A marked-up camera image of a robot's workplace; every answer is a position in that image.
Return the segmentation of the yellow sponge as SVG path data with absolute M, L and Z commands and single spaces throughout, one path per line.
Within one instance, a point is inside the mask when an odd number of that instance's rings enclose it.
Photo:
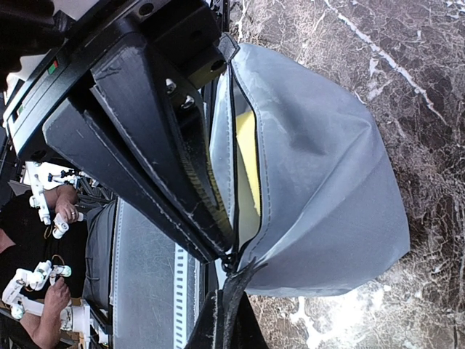
M 261 225 L 261 193 L 259 162 L 256 149 L 256 118 L 252 111 L 235 119 L 238 178 L 239 246 L 259 232 Z

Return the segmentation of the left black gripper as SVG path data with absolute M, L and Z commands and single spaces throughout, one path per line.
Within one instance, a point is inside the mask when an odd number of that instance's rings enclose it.
M 90 88 L 91 69 L 117 43 L 138 33 L 195 88 L 223 69 L 218 49 L 225 27 L 223 1 L 64 1 L 55 19 L 66 39 L 45 55 L 23 58 L 7 95 L 2 125 L 21 160 L 48 160 L 42 125 L 69 91 Z

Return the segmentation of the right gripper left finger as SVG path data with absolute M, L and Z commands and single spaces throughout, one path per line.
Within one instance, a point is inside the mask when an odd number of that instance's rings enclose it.
M 185 349 L 223 348 L 224 325 L 223 291 L 217 289 L 206 295 L 205 302 Z

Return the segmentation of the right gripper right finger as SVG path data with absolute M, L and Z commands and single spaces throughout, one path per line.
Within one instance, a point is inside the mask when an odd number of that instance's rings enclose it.
M 232 332 L 233 349 L 268 349 L 248 295 L 243 293 Z

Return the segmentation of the grey zipper pouch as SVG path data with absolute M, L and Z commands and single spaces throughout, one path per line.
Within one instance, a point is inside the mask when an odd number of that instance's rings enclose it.
M 239 246 L 237 116 L 256 118 L 261 225 Z M 250 295 L 332 297 L 409 252 L 379 129 L 350 92 L 271 49 L 241 44 L 217 87 L 210 156 Z

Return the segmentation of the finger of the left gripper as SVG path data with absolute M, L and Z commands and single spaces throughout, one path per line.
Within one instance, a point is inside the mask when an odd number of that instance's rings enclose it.
M 169 203 L 214 244 L 219 218 L 202 184 L 203 103 L 197 89 L 148 45 L 122 45 L 92 68 L 104 104 L 130 151 Z
M 202 263 L 219 259 L 220 251 L 163 197 L 112 127 L 67 97 L 44 122 L 42 132 L 51 149 L 131 204 L 194 258 Z

